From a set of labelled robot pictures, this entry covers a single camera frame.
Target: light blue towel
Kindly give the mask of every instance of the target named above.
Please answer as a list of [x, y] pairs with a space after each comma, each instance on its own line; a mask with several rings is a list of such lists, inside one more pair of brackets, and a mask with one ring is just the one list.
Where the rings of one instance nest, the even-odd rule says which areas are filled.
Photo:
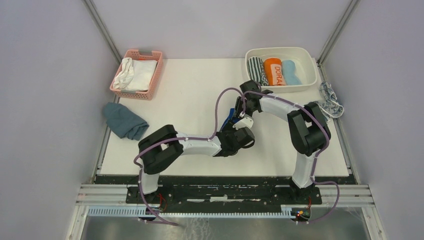
[[282, 76], [285, 83], [289, 85], [302, 85], [302, 82], [295, 75], [296, 65], [292, 60], [282, 61]]
[[106, 124], [119, 138], [140, 140], [149, 125], [120, 103], [108, 102], [103, 108]]

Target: white table surface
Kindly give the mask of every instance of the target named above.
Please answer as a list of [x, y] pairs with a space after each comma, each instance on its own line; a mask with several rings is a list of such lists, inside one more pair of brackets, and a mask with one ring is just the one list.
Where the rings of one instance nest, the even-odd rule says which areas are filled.
[[[210, 135], [214, 130], [214, 109], [218, 95], [228, 87], [239, 88], [247, 81], [243, 58], [166, 59], [153, 100], [121, 98], [119, 102], [148, 122], [148, 136], [167, 124], [194, 135]], [[299, 104], [322, 99], [318, 91], [321, 78], [308, 90], [278, 93]], [[233, 108], [238, 93], [227, 92], [219, 103], [218, 129]], [[180, 156], [161, 175], [173, 176], [291, 176], [296, 150], [287, 122], [269, 113], [254, 113], [252, 132], [255, 144], [234, 156]], [[348, 176], [345, 159], [333, 122], [329, 147], [319, 156], [316, 176]], [[138, 141], [120, 139], [113, 132], [101, 166], [102, 175], [138, 175], [133, 164], [139, 153]]]

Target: red wire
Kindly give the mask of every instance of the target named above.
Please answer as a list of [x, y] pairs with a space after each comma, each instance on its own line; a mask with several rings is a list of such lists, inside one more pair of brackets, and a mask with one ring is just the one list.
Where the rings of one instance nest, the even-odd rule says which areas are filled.
[[163, 198], [162, 197], [162, 195], [160, 195], [160, 197], [161, 197], [161, 200], [163, 199], [163, 201], [165, 201], [165, 208], [163, 209], [163, 211], [162, 212], [165, 212], [165, 210], [167, 209], [167, 207], [168, 207], [168, 203], [167, 203], [167, 201], [165, 200], [165, 198]]
[[164, 212], [168, 206], [167, 200], [162, 196], [161, 193], [159, 193], [157, 196], [160, 198], [159, 207], [162, 207], [162, 200], [165, 202], [165, 208], [162, 210], [162, 212]]
[[311, 206], [312, 206], [312, 199], [311, 199], [311, 196], [309, 196], [309, 197], [308, 197], [308, 199], [309, 199], [309, 204], [307, 205], [306, 210], [310, 209], [310, 208], [311, 208]]
[[159, 200], [160, 200], [160, 202], [159, 202], [159, 207], [160, 207], [160, 206], [162, 206], [162, 198], [163, 197], [162, 197], [162, 194], [160, 194], [160, 193], [157, 196], [159, 197]]

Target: plastic bin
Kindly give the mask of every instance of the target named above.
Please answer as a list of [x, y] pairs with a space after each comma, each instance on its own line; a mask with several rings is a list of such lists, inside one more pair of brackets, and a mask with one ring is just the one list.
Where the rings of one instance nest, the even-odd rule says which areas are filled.
[[161, 51], [151, 51], [150, 52], [141, 52], [138, 49], [130, 49], [126, 51], [124, 58], [132, 58], [133, 60], [156, 60], [157, 65], [154, 70], [154, 74], [151, 77], [150, 85], [147, 91], [128, 91], [122, 89], [114, 88], [114, 80], [118, 73], [122, 70], [122, 63], [119, 65], [118, 70], [116, 71], [115, 77], [110, 84], [109, 89], [118, 95], [120, 98], [129, 98], [129, 99], [142, 99], [142, 100], [152, 100], [153, 95], [155, 94], [156, 87], [159, 83], [159, 78], [161, 76], [162, 66], [164, 61], [162, 60]]
[[245, 69], [247, 77], [249, 77], [248, 71], [248, 59], [251, 57], [260, 57], [263, 61], [268, 58], [279, 58], [281, 61], [292, 60], [296, 65], [296, 71], [294, 72], [302, 85], [288, 85], [288, 86], [262, 86], [262, 89], [268, 89], [274, 93], [293, 93], [301, 92], [314, 85], [318, 80], [318, 75], [315, 71], [314, 64], [316, 64], [308, 51], [301, 47], [267, 47], [267, 48], [256, 48], [248, 51], [245, 56]]

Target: white plastic tub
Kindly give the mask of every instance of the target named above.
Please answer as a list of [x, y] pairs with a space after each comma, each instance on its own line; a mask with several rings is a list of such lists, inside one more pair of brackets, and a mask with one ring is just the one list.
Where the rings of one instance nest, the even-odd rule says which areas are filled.
[[293, 93], [301, 92], [314, 85], [318, 76], [314, 68], [316, 64], [304, 48], [301, 47], [267, 47], [267, 48], [256, 48], [248, 51], [244, 59], [244, 65], [246, 69], [247, 77], [248, 72], [248, 59], [251, 57], [260, 57], [263, 61], [268, 58], [279, 58], [281, 61], [292, 60], [296, 65], [296, 71], [294, 72], [302, 85], [288, 85], [288, 86], [262, 86], [262, 89], [268, 89], [274, 93]]

